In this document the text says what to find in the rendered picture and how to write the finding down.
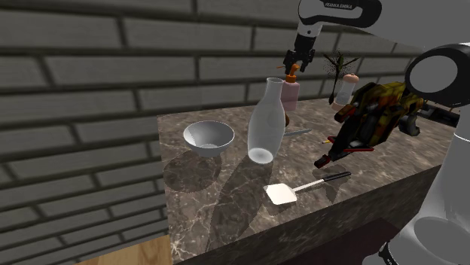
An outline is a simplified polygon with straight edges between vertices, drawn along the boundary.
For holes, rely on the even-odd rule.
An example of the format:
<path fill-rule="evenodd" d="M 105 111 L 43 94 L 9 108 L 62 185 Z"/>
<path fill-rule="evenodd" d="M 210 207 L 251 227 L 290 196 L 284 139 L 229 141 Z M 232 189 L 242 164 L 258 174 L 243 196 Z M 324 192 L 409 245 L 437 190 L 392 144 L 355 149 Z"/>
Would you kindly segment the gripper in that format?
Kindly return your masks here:
<path fill-rule="evenodd" d="M 300 72 L 305 72 L 306 67 L 312 62 L 315 53 L 313 46 L 316 36 L 304 36 L 297 34 L 294 43 L 294 50 L 287 50 L 283 64 L 286 69 L 290 69 L 293 64 L 302 61 Z"/>

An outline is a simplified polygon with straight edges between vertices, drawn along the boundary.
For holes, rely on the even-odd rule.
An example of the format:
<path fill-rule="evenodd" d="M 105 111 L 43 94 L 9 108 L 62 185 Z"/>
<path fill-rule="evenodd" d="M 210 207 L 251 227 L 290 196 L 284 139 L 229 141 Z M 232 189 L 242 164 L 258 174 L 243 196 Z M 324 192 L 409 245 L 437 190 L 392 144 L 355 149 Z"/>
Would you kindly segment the pink soap dispenser orange pump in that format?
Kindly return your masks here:
<path fill-rule="evenodd" d="M 298 64 L 293 64 L 283 81 L 281 102 L 285 111 L 294 111 L 297 107 L 300 84 L 297 82 L 295 72 L 299 68 Z"/>

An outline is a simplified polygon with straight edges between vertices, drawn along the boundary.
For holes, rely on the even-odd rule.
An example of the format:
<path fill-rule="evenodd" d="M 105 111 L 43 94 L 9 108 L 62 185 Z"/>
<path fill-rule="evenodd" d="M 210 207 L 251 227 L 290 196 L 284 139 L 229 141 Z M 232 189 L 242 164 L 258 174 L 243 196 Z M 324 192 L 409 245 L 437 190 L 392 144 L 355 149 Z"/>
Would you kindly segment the dark green plant sprig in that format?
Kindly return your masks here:
<path fill-rule="evenodd" d="M 342 69 L 344 67 L 348 66 L 349 64 L 359 60 L 359 58 L 357 57 L 357 58 L 354 58 L 354 59 L 352 59 L 348 62 L 345 62 L 344 61 L 344 55 L 339 50 L 337 51 L 336 55 L 337 55 L 336 58 L 332 59 L 327 54 L 323 54 L 323 56 L 334 66 L 334 86 L 333 86 L 333 90 L 331 92 L 331 95 L 328 98 L 328 103 L 330 105 L 334 102 L 334 92 L 335 92 L 335 89 L 336 89 L 336 86 L 337 86 L 337 81 L 338 81 L 339 75 L 342 72 Z"/>

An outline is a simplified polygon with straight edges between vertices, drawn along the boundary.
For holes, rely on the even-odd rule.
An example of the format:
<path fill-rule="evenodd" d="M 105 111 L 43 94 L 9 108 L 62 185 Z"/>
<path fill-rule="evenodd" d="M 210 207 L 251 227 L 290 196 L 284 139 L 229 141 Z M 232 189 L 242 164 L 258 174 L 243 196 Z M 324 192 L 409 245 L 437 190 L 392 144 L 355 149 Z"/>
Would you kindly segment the clear shaker peach cap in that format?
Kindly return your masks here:
<path fill-rule="evenodd" d="M 331 104 L 331 108 L 335 111 L 341 110 L 349 103 L 355 85 L 359 82 L 359 77 L 354 73 L 343 76 L 342 87 Z"/>

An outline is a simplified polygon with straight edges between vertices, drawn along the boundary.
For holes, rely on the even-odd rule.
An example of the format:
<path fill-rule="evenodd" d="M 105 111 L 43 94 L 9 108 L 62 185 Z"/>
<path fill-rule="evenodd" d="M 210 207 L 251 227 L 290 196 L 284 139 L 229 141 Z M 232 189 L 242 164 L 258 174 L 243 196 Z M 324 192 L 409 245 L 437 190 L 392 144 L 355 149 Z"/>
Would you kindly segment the clear glass bottle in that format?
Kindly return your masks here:
<path fill-rule="evenodd" d="M 259 164 L 275 158 L 285 133 L 285 111 L 281 102 L 283 80 L 268 78 L 263 98 L 249 120 L 248 155 Z"/>

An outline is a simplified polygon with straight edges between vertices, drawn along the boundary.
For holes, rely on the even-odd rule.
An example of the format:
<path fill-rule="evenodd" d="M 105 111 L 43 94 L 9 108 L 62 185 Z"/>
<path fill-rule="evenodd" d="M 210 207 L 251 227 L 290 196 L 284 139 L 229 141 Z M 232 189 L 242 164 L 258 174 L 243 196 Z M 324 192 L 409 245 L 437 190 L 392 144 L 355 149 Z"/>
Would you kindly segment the yellow black robot toy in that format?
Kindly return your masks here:
<path fill-rule="evenodd" d="M 373 151 L 389 138 L 394 128 L 418 136 L 417 112 L 424 103 L 423 98 L 410 92 L 402 82 L 364 85 L 335 114 L 334 119 L 342 127 L 337 135 L 328 137 L 331 149 L 314 165 L 321 168 L 353 152 Z"/>

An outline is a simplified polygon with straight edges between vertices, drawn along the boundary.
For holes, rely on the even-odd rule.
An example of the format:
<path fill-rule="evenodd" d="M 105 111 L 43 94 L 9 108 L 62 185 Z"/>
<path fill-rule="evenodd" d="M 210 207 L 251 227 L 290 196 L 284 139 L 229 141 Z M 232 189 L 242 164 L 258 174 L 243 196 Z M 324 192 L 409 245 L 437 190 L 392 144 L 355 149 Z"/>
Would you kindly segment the white bowl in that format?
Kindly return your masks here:
<path fill-rule="evenodd" d="M 187 146 L 200 157 L 217 157 L 229 147 L 234 136 L 230 126 L 216 120 L 193 123 L 183 132 Z"/>

